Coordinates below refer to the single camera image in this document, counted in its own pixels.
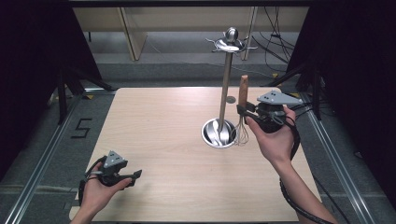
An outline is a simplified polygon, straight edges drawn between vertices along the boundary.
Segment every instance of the metal stand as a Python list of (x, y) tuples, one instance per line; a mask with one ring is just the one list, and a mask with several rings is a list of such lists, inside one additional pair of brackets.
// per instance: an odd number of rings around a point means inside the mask
[(210, 119), (202, 128), (202, 137), (212, 147), (230, 147), (235, 142), (237, 136), (233, 132), (233, 124), (224, 118), (233, 54), (247, 49), (246, 44), (237, 38), (238, 31), (231, 27), (224, 34), (223, 38), (216, 41), (207, 39), (207, 41), (213, 42), (216, 47), (216, 49), (212, 50), (213, 52), (226, 52), (219, 118)]

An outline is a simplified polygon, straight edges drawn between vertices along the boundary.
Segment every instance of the round metal base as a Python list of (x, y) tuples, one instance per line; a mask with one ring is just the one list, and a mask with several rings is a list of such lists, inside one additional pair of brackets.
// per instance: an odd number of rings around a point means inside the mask
[(219, 119), (210, 119), (204, 124), (202, 128), (202, 137), (205, 142), (216, 148), (230, 147), (235, 143), (236, 132), (233, 124), (224, 120), (223, 128), (219, 131)]

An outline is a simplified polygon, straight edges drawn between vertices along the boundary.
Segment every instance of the metal pole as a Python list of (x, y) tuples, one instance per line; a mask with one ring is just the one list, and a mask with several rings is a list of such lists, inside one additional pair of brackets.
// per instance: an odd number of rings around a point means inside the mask
[(226, 52), (225, 54), (225, 64), (224, 64), (224, 76), (223, 85), (221, 92), (221, 104), (220, 104), (220, 115), (219, 115), (219, 134), (224, 126), (224, 114), (225, 114), (225, 104), (228, 94), (228, 86), (230, 85), (230, 74), (231, 74), (231, 64), (233, 62), (233, 53)]

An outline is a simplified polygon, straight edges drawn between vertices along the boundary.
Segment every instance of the whisk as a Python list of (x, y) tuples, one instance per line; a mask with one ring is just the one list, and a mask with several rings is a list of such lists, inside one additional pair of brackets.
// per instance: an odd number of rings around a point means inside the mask
[[(241, 82), (239, 84), (239, 96), (238, 96), (238, 104), (246, 107), (248, 101), (248, 75), (241, 76)], [(238, 146), (243, 146), (248, 142), (248, 131), (244, 125), (244, 117), (242, 115), (239, 116), (239, 122), (236, 124), (234, 128), (234, 132), (236, 132), (235, 144)]]

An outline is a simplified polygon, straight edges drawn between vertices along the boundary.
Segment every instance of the wrist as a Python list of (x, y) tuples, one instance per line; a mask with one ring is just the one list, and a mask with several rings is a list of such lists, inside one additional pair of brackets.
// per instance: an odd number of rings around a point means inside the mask
[(88, 207), (80, 207), (71, 224), (85, 224), (91, 223), (95, 217), (96, 212)]
[(279, 176), (282, 176), (284, 174), (289, 174), (290, 170), (293, 170), (291, 161), (289, 161), (289, 160), (271, 161), (271, 164), (273, 165), (274, 169), (279, 174)]

